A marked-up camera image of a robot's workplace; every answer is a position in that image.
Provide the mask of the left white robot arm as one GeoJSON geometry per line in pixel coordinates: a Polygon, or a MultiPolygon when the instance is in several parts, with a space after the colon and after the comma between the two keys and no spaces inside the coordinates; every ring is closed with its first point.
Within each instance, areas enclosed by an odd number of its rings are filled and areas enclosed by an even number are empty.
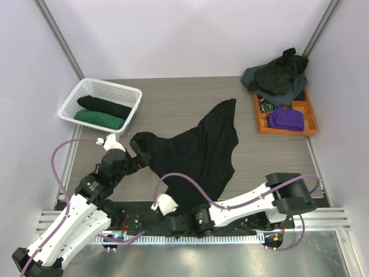
{"type": "Polygon", "coordinates": [[[121,227],[124,213],[109,200],[123,177],[148,166],[150,156],[130,142],[132,157],[117,141],[98,139],[106,154],[95,169],[81,179],[65,209],[27,248],[17,248],[12,259],[21,276],[62,276],[74,256],[106,229],[121,227]]]}

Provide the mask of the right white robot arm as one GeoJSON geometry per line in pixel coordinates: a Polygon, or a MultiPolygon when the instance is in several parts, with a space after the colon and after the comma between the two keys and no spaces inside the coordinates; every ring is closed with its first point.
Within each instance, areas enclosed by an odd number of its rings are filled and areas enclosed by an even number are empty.
{"type": "Polygon", "coordinates": [[[281,221],[281,214],[300,215],[316,209],[310,196],[321,187],[316,175],[298,175],[273,173],[266,176],[267,182],[256,189],[224,202],[213,201],[200,185],[182,173],[168,173],[160,178],[181,177],[189,181],[208,201],[206,205],[195,208],[193,226],[199,237],[213,235],[215,227],[224,227],[246,216],[260,213],[261,223],[268,228],[275,227],[281,221]]]}

